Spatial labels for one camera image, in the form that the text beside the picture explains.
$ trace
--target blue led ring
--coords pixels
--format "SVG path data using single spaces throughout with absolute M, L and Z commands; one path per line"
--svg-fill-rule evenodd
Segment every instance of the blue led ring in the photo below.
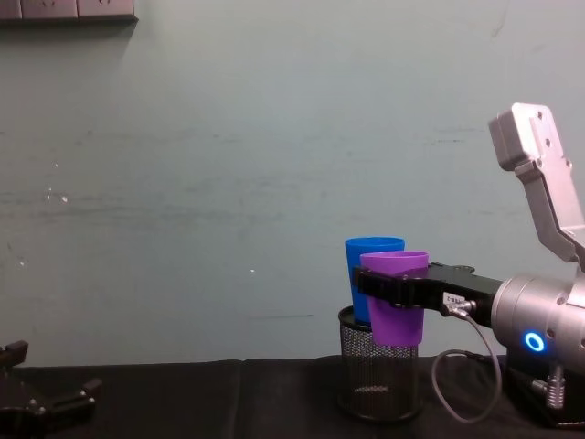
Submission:
M 524 337 L 526 345 L 535 352 L 542 352 L 545 350 L 545 340 L 536 332 L 529 332 Z

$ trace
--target cable connector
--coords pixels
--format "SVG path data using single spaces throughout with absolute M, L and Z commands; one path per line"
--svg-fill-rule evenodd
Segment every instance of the cable connector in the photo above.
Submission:
M 466 320 L 475 311 L 476 307 L 477 304 L 473 300 L 464 300 L 456 304 L 442 304 L 441 315 L 443 317 L 457 317 L 461 320 Z
M 559 364 L 550 365 L 547 381 L 532 380 L 530 388 L 534 393 L 547 397 L 547 407 L 561 410 L 565 405 L 565 378 L 564 370 Z

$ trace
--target wall outlet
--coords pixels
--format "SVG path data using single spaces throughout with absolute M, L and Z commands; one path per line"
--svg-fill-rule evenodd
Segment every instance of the wall outlet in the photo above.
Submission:
M 20 0 L 0 0 L 0 20 L 17 20 L 22 18 Z
M 22 0 L 24 19 L 77 18 L 75 0 Z
M 80 17 L 134 17 L 133 0 L 77 0 Z

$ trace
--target purple cup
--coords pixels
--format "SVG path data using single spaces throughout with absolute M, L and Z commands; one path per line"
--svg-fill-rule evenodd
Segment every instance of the purple cup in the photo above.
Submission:
M 388 276 L 427 276 L 427 252 L 377 252 L 360 256 L 363 267 Z M 375 297 L 367 298 L 374 342 L 386 346 L 418 346 L 422 341 L 424 309 L 401 309 Z

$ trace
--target white label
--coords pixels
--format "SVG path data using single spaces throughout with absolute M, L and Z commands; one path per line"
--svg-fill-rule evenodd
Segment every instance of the white label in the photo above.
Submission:
M 465 300 L 465 297 L 457 295 L 457 294 L 451 294 L 451 293 L 443 293 L 442 294 L 442 302 L 445 305 L 448 304 L 459 304 L 460 302 L 463 302 Z

